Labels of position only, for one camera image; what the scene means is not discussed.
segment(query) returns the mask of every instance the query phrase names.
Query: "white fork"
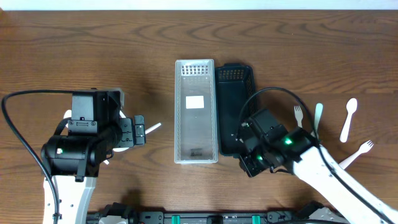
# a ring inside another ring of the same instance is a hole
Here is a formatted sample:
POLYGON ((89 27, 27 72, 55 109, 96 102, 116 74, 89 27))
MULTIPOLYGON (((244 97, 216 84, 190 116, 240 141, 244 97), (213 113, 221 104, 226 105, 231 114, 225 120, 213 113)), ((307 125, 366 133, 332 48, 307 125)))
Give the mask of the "white fork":
POLYGON ((297 126, 303 128, 303 125, 301 124, 301 121, 303 120, 303 111, 300 106, 294 106, 294 116, 297 120, 297 126))
POLYGON ((373 142, 370 140, 365 142, 359 147, 358 151, 349 156, 349 158, 345 159, 343 162, 340 162, 339 164, 340 167, 346 169, 359 155, 365 152, 369 152, 369 150, 371 150, 373 145, 374 145, 373 142))

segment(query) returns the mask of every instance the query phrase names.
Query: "wooden table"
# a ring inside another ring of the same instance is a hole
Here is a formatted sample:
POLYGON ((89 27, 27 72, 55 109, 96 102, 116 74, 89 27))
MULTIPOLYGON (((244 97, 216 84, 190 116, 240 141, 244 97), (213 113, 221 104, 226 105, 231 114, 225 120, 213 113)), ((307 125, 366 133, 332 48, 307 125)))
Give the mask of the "wooden table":
MULTIPOLYGON (((238 160, 174 163, 174 66, 212 58, 254 69, 256 88, 281 86, 314 111, 322 102, 320 137, 341 161, 369 139, 376 144, 347 171, 398 208, 398 13, 394 11, 81 11, 4 12, 0 17, 0 94, 28 89, 121 87, 124 112, 143 114, 144 147, 117 153, 101 166, 90 210, 122 202, 166 211, 299 209, 328 202, 288 174, 249 179, 238 160), (346 102, 358 99, 347 143, 338 138, 346 102)), ((263 105, 292 128, 294 102, 278 93, 263 105)), ((18 96, 12 120, 39 152, 70 95, 18 96)), ((0 119, 0 222, 40 223, 39 167, 0 119)))

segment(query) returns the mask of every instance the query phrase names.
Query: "white spoon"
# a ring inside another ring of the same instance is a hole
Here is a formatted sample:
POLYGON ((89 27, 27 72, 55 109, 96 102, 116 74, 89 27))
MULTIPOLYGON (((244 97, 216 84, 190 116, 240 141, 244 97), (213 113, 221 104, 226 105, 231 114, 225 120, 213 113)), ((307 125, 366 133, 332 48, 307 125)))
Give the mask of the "white spoon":
POLYGON ((349 126, 351 124, 351 118, 353 117, 353 113, 356 111, 356 108, 358 106, 358 102, 356 101, 356 98, 352 98, 348 101, 347 103, 347 119, 346 122, 344 123, 343 130, 341 130, 340 134, 340 141, 341 142, 346 142, 348 139, 348 132, 349 132, 349 126))

